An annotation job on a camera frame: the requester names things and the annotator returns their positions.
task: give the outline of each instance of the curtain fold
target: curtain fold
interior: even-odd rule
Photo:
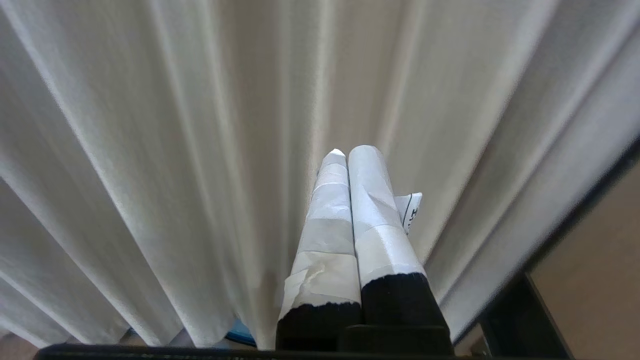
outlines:
[[[0,325],[37,346],[272,347],[320,161],[363,143],[423,193],[456,338],[640,134],[638,0],[0,7]]]

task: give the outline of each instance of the curtain pleat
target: curtain pleat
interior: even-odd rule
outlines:
[[[0,325],[37,346],[272,347],[320,161],[363,143],[423,193],[456,338],[640,133],[638,0],[0,6]]]

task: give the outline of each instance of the beige wall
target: beige wall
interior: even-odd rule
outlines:
[[[640,165],[532,272],[577,359],[640,356]]]

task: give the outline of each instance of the white curtain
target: white curtain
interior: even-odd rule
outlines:
[[[640,134],[638,0],[0,4],[0,326],[38,346],[272,347],[363,143],[456,338]]]

